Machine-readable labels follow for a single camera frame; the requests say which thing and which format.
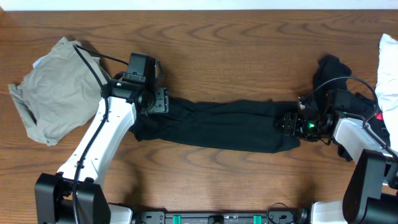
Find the black shirt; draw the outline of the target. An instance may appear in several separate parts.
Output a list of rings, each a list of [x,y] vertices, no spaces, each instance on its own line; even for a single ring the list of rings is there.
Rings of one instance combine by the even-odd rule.
[[[130,131],[138,141],[162,139],[199,147],[236,151],[277,153],[300,146],[274,123],[286,113],[296,112],[293,101],[249,101],[230,103],[169,100],[169,112],[140,115]]]

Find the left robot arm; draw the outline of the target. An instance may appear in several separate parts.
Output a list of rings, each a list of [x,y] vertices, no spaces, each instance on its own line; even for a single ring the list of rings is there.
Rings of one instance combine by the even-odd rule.
[[[156,83],[153,57],[132,53],[127,70],[102,84],[101,100],[83,139],[57,173],[35,183],[39,223],[134,223],[134,210],[108,203],[103,184],[124,135],[137,117],[169,110],[169,93]]]

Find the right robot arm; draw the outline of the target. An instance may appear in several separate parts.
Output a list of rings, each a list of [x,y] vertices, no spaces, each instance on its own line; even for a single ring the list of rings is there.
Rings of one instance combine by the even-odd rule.
[[[325,110],[315,119],[287,113],[275,127],[287,136],[308,142],[326,139],[343,147],[356,167],[344,197],[315,202],[297,214],[297,223],[397,223],[397,196],[382,192],[397,188],[397,153],[366,122],[354,114],[354,97],[347,90],[330,90]]]

